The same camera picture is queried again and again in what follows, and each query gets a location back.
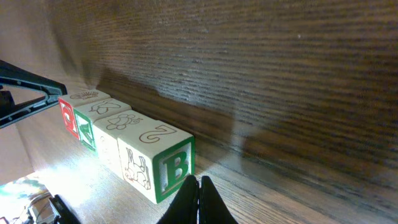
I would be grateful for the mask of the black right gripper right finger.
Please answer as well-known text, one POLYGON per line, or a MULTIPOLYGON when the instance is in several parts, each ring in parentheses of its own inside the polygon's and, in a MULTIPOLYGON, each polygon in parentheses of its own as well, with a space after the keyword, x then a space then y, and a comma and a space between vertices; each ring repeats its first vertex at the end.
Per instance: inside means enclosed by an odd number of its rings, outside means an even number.
POLYGON ((229 212, 214 183, 208 176, 201 177, 199 192, 200 224, 238 224, 229 212))

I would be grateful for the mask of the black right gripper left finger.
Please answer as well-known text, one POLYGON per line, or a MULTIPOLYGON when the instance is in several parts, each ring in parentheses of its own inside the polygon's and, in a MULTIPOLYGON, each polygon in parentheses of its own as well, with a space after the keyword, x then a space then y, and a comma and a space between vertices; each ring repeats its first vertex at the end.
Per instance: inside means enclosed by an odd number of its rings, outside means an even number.
POLYGON ((194 175, 187 176, 157 224, 196 224, 199 189, 196 177, 194 175))

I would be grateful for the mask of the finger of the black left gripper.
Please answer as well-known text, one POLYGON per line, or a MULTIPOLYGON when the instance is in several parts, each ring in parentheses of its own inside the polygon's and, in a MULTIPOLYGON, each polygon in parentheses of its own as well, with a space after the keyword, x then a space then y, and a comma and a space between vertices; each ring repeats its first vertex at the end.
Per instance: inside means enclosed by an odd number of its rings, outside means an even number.
POLYGON ((1 61, 1 127, 58 104, 67 94, 64 84, 1 61))

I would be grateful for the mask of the wooden block with animal drawing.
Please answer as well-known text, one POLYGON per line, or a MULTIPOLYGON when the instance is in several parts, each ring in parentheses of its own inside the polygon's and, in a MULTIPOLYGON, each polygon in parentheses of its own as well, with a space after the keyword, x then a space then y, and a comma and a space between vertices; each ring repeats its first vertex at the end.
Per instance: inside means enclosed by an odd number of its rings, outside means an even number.
POLYGON ((123 178, 154 204, 195 172, 194 135, 159 120, 131 127, 118 137, 123 178))

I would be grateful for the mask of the wooden block green V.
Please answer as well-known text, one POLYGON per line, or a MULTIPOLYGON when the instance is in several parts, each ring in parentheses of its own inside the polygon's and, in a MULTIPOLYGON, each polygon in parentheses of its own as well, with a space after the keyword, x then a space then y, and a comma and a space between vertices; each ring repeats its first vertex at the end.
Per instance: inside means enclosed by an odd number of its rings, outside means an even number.
POLYGON ((130 109, 131 106, 129 104, 114 98, 107 98, 74 108, 73 112, 82 145, 97 154, 94 123, 99 119, 130 109))

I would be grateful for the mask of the wooden block number 8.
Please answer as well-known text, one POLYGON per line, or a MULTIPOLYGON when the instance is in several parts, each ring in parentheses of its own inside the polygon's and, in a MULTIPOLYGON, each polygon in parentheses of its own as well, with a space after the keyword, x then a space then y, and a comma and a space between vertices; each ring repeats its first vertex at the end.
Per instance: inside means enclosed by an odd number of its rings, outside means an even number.
POLYGON ((95 121, 93 132, 98 157, 122 180, 124 177, 119 158, 118 137, 130 129, 153 120, 137 111, 127 110, 95 121))

